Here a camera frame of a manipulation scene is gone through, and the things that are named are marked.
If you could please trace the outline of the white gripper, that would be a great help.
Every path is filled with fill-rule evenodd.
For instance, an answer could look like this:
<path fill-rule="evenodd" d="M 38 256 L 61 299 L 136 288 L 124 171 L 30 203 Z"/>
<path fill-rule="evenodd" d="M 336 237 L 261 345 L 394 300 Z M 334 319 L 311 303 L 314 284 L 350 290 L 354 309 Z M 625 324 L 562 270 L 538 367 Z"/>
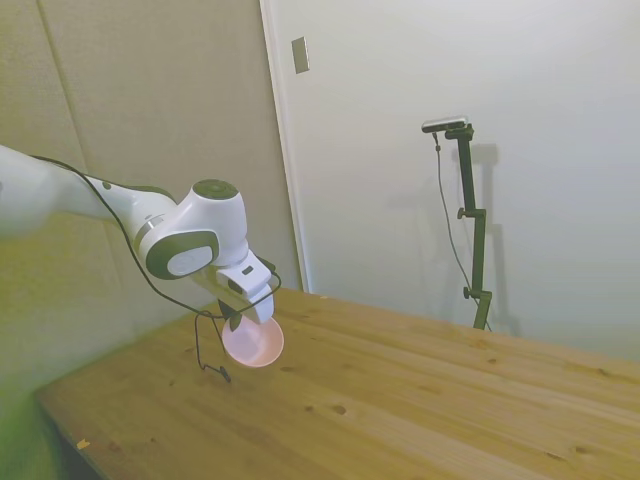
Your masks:
<path fill-rule="evenodd" d="M 256 293 L 246 296 L 217 283 L 214 274 L 197 272 L 192 280 L 219 300 L 220 311 L 231 331 L 239 327 L 242 315 L 254 323 L 265 323 L 274 314 L 273 291 L 267 283 L 259 286 Z"/>

